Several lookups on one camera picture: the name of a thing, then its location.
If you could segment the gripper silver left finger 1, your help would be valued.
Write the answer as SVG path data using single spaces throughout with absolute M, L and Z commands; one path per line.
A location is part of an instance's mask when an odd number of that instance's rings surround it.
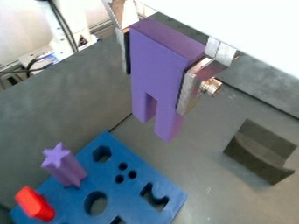
M 139 21 L 135 0 L 101 0 L 107 14 L 116 27 L 116 41 L 120 44 L 121 67 L 125 74 L 131 74 L 129 59 L 129 25 Z

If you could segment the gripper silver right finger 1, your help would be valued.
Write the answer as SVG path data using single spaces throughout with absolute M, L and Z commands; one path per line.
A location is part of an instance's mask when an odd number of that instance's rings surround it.
M 176 112 L 185 116 L 207 94 L 215 96 L 221 88 L 216 75 L 239 57 L 239 50 L 213 37 L 208 38 L 203 58 L 187 69 L 176 102 Z

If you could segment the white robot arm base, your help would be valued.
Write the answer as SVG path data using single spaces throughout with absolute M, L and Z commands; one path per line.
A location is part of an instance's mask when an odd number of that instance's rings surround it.
M 37 73 L 93 45 L 99 39 L 89 32 L 81 0 L 34 0 L 50 28 L 46 46 L 18 58 L 25 70 Z

